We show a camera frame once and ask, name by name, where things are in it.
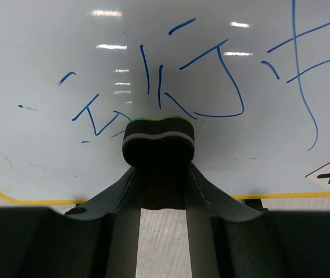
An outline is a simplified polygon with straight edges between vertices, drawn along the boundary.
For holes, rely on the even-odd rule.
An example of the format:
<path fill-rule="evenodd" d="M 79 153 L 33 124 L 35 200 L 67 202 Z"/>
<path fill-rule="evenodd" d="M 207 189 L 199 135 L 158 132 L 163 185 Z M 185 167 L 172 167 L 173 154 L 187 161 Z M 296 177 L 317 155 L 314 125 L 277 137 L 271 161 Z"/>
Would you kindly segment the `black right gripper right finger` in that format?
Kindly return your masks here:
<path fill-rule="evenodd" d="M 193 164 L 185 189 L 193 277 L 330 277 L 330 211 L 248 207 Z"/>

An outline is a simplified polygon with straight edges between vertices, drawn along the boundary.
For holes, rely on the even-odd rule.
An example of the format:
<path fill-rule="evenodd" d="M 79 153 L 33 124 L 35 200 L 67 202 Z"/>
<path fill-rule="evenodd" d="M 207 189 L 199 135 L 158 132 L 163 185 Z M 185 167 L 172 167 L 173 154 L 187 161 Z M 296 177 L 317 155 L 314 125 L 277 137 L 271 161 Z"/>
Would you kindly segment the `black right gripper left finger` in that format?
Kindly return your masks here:
<path fill-rule="evenodd" d="M 134 168 L 60 214 L 0 207 L 0 277 L 134 277 L 141 209 Z"/>

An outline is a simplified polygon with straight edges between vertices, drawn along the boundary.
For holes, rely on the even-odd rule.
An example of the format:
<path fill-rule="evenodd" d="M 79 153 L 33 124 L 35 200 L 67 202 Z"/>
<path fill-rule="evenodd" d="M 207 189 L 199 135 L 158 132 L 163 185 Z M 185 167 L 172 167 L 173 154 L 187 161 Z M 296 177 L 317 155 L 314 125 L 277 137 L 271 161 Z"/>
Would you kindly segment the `black felt whiteboard eraser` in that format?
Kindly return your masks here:
<path fill-rule="evenodd" d="M 139 175 L 142 208 L 185 209 L 186 171 L 195 155 L 195 131 L 188 120 L 132 120 L 125 129 L 122 153 Z"/>

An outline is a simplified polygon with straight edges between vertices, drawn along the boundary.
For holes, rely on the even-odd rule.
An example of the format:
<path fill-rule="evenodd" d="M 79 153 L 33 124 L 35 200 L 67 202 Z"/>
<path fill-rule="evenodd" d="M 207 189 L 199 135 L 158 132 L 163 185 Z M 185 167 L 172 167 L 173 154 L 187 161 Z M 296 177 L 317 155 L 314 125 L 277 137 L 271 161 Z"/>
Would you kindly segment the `yellow framed small whiteboard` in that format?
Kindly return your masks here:
<path fill-rule="evenodd" d="M 168 116 L 235 198 L 330 196 L 330 1 L 0 1 L 0 197 L 89 199 Z"/>

